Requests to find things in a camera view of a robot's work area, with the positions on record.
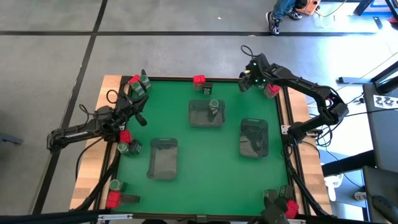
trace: concrete floor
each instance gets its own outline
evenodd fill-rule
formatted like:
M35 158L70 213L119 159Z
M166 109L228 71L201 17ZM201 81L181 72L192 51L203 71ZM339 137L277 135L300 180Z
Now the concrete floor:
M99 30L266 32L264 14L272 10L274 2L115 0L108 2ZM101 0L0 1L0 30L91 31L100 5ZM322 9L327 13L335 5L325 4ZM323 21L323 25L333 23L327 28L320 27L320 19L313 16L298 22L285 19L281 30L378 32L372 17L347 16L346 11L333 21ZM342 26L339 21L349 24ZM83 103L93 110L103 75L133 75L142 68L149 75L236 77L249 60L240 52L242 44L250 46L255 54L264 52L271 62L286 66L298 76L336 87L337 77L359 77L398 50L391 37L396 37L396 32L388 29L388 24L384 27L386 31L377 35L354 37L99 36L76 104ZM89 38L0 35L0 132L24 139L21 146L0 142L2 215L30 212L49 156L45 138L59 127ZM347 100L360 93L358 88L351 93L346 90L343 98ZM75 108L70 125L84 119ZM75 162L84 145L71 144L62 151L45 213L68 210ZM337 145L330 150L356 154L361 148L343 153Z

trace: green table surface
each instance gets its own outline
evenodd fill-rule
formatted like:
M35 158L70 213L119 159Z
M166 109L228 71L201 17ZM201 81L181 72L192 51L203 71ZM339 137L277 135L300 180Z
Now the green table surface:
M241 93L237 83L213 83L213 94L193 90L192 82L152 81L143 117L147 126L130 119L127 129L143 149L139 156L121 155L118 179L127 183L125 194L141 196L140 203L125 203L114 212L258 215L263 191L287 184L281 156L282 136L275 100L251 88ZM221 128L193 128L188 122L188 102L218 99L226 104ZM243 118L269 123L269 155L251 159L239 155L239 127ZM152 138L178 140L177 177L148 179Z

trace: jeans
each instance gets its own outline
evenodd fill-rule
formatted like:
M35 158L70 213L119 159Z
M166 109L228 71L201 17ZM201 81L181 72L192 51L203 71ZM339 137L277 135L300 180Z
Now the jeans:
M285 11L292 9L296 0L277 0L274 6L274 13L272 14L274 19L280 19L284 16Z

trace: red object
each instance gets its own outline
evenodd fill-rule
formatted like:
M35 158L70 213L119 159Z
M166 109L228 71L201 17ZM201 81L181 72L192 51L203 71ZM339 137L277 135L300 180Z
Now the red object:
M268 99L272 99L279 93L279 86L267 84L266 89L264 90L264 94L268 97Z
M206 78L204 75L195 75L193 77L193 89L200 90L201 86L206 82Z
M271 84L267 84L268 90L273 93L273 94L278 94L279 92L279 86L277 85L271 85Z
M119 191L111 190L106 199L106 206L112 209L117 208L119 206L120 198L121 193Z
M139 82L139 75L134 75L130 80L129 83L133 84L135 82Z
M295 218L299 212L299 205L293 200L287 202L287 211L285 212L286 218Z
M206 82L206 77L204 75L195 75L193 77L193 82L195 84L203 84Z
M390 23L397 23L398 21L397 21L397 19L396 18L390 18L390 19L388 19L388 21L390 22Z
M132 137L129 130L123 130L119 133L119 142L125 142L130 144L132 141Z

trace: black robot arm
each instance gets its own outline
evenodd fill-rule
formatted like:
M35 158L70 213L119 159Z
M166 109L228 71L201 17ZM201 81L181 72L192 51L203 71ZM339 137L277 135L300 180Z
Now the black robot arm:
M270 83L291 87L314 98L317 102L319 115L304 123L295 122L290 126L287 133L291 145L300 142L306 136L307 131L322 125L338 124L348 114L347 105L335 90L296 77L283 66L270 64L264 54L253 56L246 66L245 72L242 72L239 77L242 78L239 82L241 91L246 91L253 85ZM331 102L329 107L326 106L327 100Z
M104 141L118 141L120 126L130 117L136 116L138 122L145 126L147 121L140 115L148 96L131 98L124 92L118 94L115 109L110 106L103 106L94 113L83 110L87 116L92 115L93 119L83 124L65 129L53 130L47 136L47 149L50 152L57 152L73 142L83 141L91 138L102 137Z

